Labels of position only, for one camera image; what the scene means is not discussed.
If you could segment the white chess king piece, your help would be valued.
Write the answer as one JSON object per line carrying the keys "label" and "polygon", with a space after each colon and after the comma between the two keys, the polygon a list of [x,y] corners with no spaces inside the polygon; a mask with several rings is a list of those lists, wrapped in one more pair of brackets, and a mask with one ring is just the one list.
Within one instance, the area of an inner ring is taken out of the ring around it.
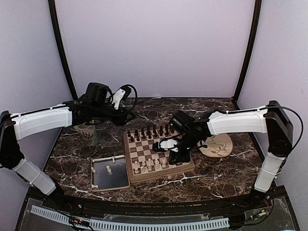
{"label": "white chess king piece", "polygon": [[163,160],[162,160],[162,162],[161,162],[161,167],[162,167],[162,169],[168,168],[168,166],[167,166],[167,160],[166,160],[166,159],[163,159]]}

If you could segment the white chess queen piece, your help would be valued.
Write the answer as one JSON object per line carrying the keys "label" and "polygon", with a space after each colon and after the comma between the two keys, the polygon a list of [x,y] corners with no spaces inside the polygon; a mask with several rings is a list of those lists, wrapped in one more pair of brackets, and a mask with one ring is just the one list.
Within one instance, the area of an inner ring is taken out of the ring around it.
{"label": "white chess queen piece", "polygon": [[160,169],[160,162],[159,162],[159,159],[158,159],[158,158],[156,158],[156,159],[154,160],[154,167],[155,167],[156,170],[159,170],[159,169]]}

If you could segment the white chess pawn piece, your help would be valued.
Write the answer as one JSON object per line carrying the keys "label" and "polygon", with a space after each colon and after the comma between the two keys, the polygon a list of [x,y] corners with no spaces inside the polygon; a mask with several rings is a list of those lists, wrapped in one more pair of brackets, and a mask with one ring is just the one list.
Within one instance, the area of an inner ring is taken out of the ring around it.
{"label": "white chess pawn piece", "polygon": [[147,161],[147,167],[148,167],[148,171],[151,172],[152,171],[152,159],[148,159]]}

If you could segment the white chess knight piece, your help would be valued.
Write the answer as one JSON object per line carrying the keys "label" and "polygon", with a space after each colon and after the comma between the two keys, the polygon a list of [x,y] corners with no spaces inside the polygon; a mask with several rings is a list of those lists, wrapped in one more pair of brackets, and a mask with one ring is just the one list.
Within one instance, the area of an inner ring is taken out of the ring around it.
{"label": "white chess knight piece", "polygon": [[144,173],[146,169],[147,169],[146,162],[143,161],[143,162],[141,163],[141,173]]}

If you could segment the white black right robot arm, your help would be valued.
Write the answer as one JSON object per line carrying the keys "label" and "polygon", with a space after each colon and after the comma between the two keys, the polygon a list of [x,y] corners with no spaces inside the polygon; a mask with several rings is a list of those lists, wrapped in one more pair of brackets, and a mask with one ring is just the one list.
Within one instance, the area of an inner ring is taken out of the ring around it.
{"label": "white black right robot arm", "polygon": [[159,147],[169,151],[169,163],[190,161],[190,151],[201,141],[225,133],[262,133],[268,136],[268,153],[246,197],[250,209],[257,208],[266,198],[275,177],[279,175],[288,155],[298,145],[293,141],[294,126],[285,113],[287,107],[277,101],[253,109],[205,112],[193,118],[184,111],[177,111],[169,124],[182,138],[168,138]]}

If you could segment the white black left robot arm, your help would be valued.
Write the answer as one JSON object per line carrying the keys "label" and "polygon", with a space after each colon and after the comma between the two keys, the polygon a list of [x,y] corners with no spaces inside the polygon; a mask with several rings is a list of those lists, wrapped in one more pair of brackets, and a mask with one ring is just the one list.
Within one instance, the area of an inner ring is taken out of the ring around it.
{"label": "white black left robot arm", "polygon": [[[128,109],[120,104],[131,92],[134,92],[134,102]],[[91,82],[77,100],[24,113],[3,111],[0,114],[0,167],[14,171],[48,196],[56,209],[63,210],[68,206],[68,199],[62,195],[62,188],[22,153],[19,141],[82,124],[91,126],[111,121],[123,126],[135,117],[132,110],[137,99],[137,90],[131,84],[112,92],[105,84]]]}

